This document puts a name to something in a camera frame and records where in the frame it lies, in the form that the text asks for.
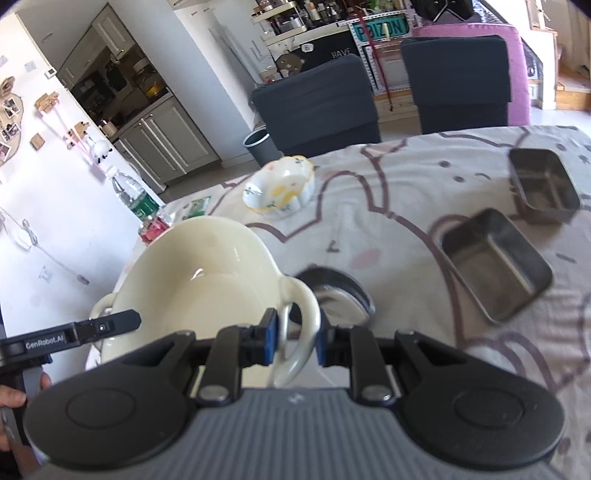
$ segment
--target green bottle label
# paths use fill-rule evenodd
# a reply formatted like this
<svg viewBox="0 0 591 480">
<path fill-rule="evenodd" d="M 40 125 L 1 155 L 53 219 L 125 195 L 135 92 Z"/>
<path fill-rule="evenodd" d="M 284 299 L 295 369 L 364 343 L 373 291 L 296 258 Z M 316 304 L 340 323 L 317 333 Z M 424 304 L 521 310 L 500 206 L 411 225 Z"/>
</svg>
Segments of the green bottle label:
<svg viewBox="0 0 591 480">
<path fill-rule="evenodd" d="M 137 218 L 144 220 L 147 216 L 155 214 L 160 207 L 147 192 L 143 192 L 129 208 Z"/>
</svg>

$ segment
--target green package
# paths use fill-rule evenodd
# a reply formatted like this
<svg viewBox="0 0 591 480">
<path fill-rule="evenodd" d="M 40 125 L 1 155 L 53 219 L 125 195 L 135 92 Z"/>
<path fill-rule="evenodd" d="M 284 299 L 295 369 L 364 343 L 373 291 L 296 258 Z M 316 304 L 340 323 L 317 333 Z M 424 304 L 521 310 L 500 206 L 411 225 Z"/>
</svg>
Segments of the green package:
<svg viewBox="0 0 591 480">
<path fill-rule="evenodd" d="M 207 210 L 207 206 L 211 199 L 211 196 L 204 197 L 202 199 L 193 200 L 191 203 L 185 205 L 181 213 L 181 220 L 205 215 L 205 210 Z"/>
</svg>

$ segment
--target kitchen cabinet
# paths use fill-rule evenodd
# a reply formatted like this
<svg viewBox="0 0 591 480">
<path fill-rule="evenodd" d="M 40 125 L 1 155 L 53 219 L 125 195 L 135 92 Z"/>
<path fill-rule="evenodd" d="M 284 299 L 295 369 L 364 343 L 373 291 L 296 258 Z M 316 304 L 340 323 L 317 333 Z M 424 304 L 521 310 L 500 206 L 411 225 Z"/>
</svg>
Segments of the kitchen cabinet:
<svg viewBox="0 0 591 480">
<path fill-rule="evenodd" d="M 91 28 L 78 42 L 72 53 L 68 56 L 57 77 L 64 85 L 71 89 L 88 73 L 88 68 L 105 49 L 105 42 L 100 35 Z"/>
<path fill-rule="evenodd" d="M 146 125 L 181 167 L 190 171 L 217 159 L 203 134 L 176 98 L 156 107 Z"/>
<path fill-rule="evenodd" d="M 124 57 L 135 45 L 133 37 L 110 5 L 95 18 L 92 26 L 116 59 Z"/>
<path fill-rule="evenodd" d="M 143 119 L 120 138 L 125 149 L 156 181 L 165 183 L 186 173 L 154 138 Z"/>
<path fill-rule="evenodd" d="M 170 96 L 123 127 L 117 147 L 141 166 L 151 180 L 164 184 L 201 167 L 218 157 L 203 134 L 183 109 Z"/>
<path fill-rule="evenodd" d="M 129 148 L 127 148 L 121 140 L 117 140 L 114 145 L 125 161 L 131 165 L 142 178 L 142 180 L 146 182 L 148 187 L 158 194 L 162 193 L 166 189 L 166 185 L 163 185 L 158 180 L 156 180 L 154 176 L 148 171 L 148 167 L 144 165 L 142 161 L 139 161 L 136 157 L 134 157 Z"/>
</svg>

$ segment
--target white ceramic bowl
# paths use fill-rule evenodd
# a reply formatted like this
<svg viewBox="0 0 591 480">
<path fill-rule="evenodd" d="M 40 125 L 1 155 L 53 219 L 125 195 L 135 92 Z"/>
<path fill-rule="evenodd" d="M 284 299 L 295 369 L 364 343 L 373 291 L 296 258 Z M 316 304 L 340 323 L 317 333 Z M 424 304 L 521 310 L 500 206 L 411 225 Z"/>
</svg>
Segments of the white ceramic bowl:
<svg viewBox="0 0 591 480">
<path fill-rule="evenodd" d="M 256 172 L 242 199 L 250 210 L 278 219 L 301 210 L 313 193 L 314 164 L 295 155 L 269 162 Z"/>
<path fill-rule="evenodd" d="M 245 369 L 243 385 L 283 387 L 292 381 L 314 348 L 320 309 L 304 283 L 281 273 L 252 230 L 227 218 L 202 216 L 179 223 L 155 240 L 120 291 L 99 300 L 90 316 L 97 318 L 112 308 L 113 313 L 132 309 L 142 318 L 138 330 L 104 341 L 105 363 L 180 330 L 193 330 L 203 339 L 237 323 L 258 325 L 269 307 L 280 314 L 279 340 L 284 345 L 292 303 L 305 316 L 295 351 L 287 357 L 277 352 L 272 367 Z"/>
</svg>

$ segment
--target photo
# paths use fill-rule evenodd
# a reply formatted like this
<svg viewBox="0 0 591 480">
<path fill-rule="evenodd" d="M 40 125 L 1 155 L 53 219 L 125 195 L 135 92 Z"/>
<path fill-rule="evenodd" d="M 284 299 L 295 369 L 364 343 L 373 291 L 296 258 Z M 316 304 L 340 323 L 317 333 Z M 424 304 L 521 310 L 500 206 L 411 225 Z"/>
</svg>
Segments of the photo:
<svg viewBox="0 0 591 480">
<path fill-rule="evenodd" d="M 8 118 L 12 118 L 20 112 L 19 108 L 17 107 L 17 104 L 12 98 L 6 100 L 3 104 L 3 107 Z"/>
<path fill-rule="evenodd" d="M 5 162 L 8 158 L 8 154 L 10 153 L 11 147 L 8 145 L 4 145 L 0 143 L 0 162 Z"/>
<path fill-rule="evenodd" d="M 14 137 L 16 137 L 21 129 L 18 127 L 17 124 L 8 124 L 4 130 L 2 130 L 2 138 L 5 142 L 10 142 Z"/>
</svg>

